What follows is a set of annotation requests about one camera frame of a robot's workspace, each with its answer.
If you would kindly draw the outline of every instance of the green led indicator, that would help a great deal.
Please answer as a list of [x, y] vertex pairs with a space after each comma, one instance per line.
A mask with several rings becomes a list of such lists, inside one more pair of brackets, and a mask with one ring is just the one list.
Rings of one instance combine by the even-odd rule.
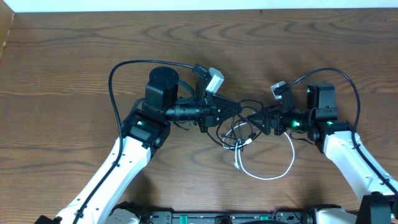
[[300, 126], [300, 123], [297, 121], [293, 121], [293, 127], [298, 127], [298, 126]]

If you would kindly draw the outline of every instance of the white wall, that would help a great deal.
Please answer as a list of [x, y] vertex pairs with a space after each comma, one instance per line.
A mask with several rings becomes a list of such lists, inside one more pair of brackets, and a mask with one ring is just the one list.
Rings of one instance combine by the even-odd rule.
[[398, 7], [398, 0], [4, 0], [14, 12]]

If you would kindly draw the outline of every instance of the wooden surface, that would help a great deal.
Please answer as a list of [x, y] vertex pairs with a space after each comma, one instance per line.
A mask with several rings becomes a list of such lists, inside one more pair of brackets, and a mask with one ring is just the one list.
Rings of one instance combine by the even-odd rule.
[[[361, 95], [363, 142], [398, 178], [397, 9], [17, 14], [0, 67], [0, 223], [52, 217], [82, 190], [118, 136], [109, 72], [137, 58], [215, 67], [226, 79], [220, 94], [266, 104], [276, 82], [340, 68]], [[154, 67], [127, 65], [115, 74], [122, 118], [144, 96]], [[194, 85], [189, 70], [176, 69]], [[335, 84], [340, 118], [353, 121], [349, 83], [328, 72], [313, 79]], [[309, 80], [294, 91], [302, 103]], [[233, 153], [197, 127], [172, 127], [121, 200], [176, 211], [359, 208], [333, 163], [313, 146], [295, 147], [289, 174], [261, 181], [235, 169]], [[283, 136], [262, 136], [244, 153], [246, 168], [263, 176], [283, 173], [290, 159]]]

